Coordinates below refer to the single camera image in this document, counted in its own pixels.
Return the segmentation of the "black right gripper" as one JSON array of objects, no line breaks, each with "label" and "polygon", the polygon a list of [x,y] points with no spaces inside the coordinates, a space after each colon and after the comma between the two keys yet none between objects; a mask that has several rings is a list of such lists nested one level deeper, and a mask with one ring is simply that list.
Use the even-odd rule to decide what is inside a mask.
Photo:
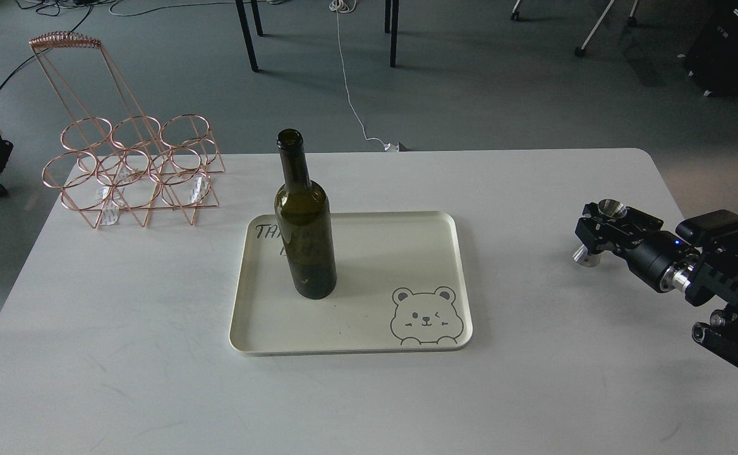
[{"label": "black right gripper", "polygon": [[650,288],[669,292],[673,288],[670,276],[697,253],[695,247],[661,227],[663,220],[621,202],[592,202],[583,208],[575,235],[589,253],[615,253]]}]

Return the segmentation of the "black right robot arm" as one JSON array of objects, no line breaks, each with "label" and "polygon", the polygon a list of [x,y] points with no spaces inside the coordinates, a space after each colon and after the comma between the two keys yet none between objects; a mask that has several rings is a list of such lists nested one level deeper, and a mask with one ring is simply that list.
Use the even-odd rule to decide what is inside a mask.
[{"label": "black right robot arm", "polygon": [[675,231],[662,220],[603,199],[583,208],[575,227],[579,265],[594,267],[611,252],[629,271],[658,293],[678,290],[699,307],[719,297],[725,302],[707,322],[695,323],[698,345],[738,368],[738,215],[721,209],[685,219]]}]

